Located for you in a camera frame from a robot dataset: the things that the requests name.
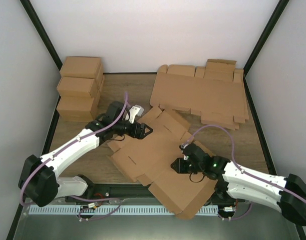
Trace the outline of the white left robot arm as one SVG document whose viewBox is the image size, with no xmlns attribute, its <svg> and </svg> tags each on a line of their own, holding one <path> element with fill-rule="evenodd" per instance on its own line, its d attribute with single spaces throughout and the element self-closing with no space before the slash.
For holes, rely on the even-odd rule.
<svg viewBox="0 0 306 240">
<path fill-rule="evenodd" d="M 18 184 L 21 205 L 25 204 L 25 196 L 39 207 L 67 196 L 90 202 L 95 196 L 94 183 L 84 175 L 67 178 L 61 177 L 61 173 L 89 151 L 112 140 L 114 135 L 142 140 L 151 134 L 151 127 L 135 120 L 143 111 L 139 105 L 128 107 L 127 103 L 114 101 L 105 113 L 87 123 L 81 132 L 61 147 L 40 157 L 29 156 Z"/>
</svg>

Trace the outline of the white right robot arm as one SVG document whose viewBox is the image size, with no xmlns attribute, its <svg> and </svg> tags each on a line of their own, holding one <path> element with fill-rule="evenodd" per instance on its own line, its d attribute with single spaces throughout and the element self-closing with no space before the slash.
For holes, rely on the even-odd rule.
<svg viewBox="0 0 306 240">
<path fill-rule="evenodd" d="M 191 143 L 180 147 L 183 156 L 170 167 L 178 174 L 203 174 L 217 181 L 216 198 L 246 200 L 265 205 L 288 221 L 306 227 L 306 183 L 297 175 L 287 177 L 264 174 L 238 165 L 221 156 L 210 156 Z"/>
</svg>

